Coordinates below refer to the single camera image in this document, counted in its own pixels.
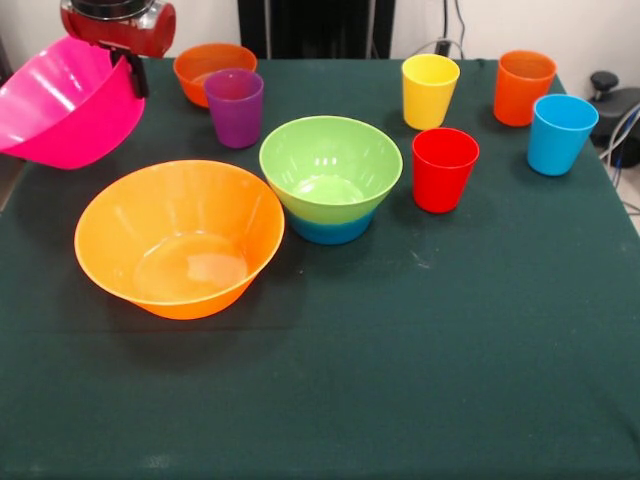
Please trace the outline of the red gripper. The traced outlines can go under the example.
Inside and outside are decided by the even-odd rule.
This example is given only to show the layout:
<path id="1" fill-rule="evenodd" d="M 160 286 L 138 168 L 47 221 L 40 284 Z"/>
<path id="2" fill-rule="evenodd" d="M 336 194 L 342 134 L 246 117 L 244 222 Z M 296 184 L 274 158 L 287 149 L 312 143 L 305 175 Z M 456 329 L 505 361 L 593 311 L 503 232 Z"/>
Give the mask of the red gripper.
<path id="1" fill-rule="evenodd" d="M 163 57 L 176 31 L 176 10 L 171 3 L 61 3 L 62 23 L 69 35 L 92 45 L 126 50 L 133 90 L 146 99 L 149 87 L 143 60 Z M 110 51 L 112 65 L 123 57 Z"/>

